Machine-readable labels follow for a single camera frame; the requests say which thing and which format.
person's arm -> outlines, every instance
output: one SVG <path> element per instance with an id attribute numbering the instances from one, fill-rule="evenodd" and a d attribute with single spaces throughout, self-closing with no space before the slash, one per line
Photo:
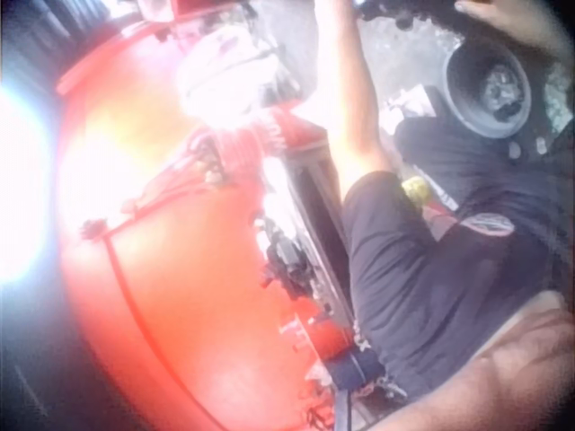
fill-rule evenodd
<path id="1" fill-rule="evenodd" d="M 573 67 L 571 37 L 541 0 L 462 0 L 456 2 L 456 9 Z"/>
<path id="2" fill-rule="evenodd" d="M 318 83 L 341 198 L 370 172 L 390 171 L 379 143 L 376 91 L 367 70 L 350 0 L 316 0 Z"/>
<path id="3" fill-rule="evenodd" d="M 569 312 L 529 316 L 444 385 L 371 429 L 542 429 L 573 390 L 574 337 Z"/>

red metal surface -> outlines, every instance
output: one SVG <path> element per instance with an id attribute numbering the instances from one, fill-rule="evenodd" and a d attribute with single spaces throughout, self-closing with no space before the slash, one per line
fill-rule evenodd
<path id="1" fill-rule="evenodd" d="M 173 84 L 177 45 L 149 33 L 119 43 L 67 87 L 59 147 L 62 269 L 84 335 L 157 429 L 306 429 L 305 413 L 326 402 L 304 380 L 317 354 L 279 333 L 294 312 L 283 289 L 260 288 L 256 185 L 175 198 L 103 239 L 79 237 L 88 209 L 118 210 L 197 126 Z"/>

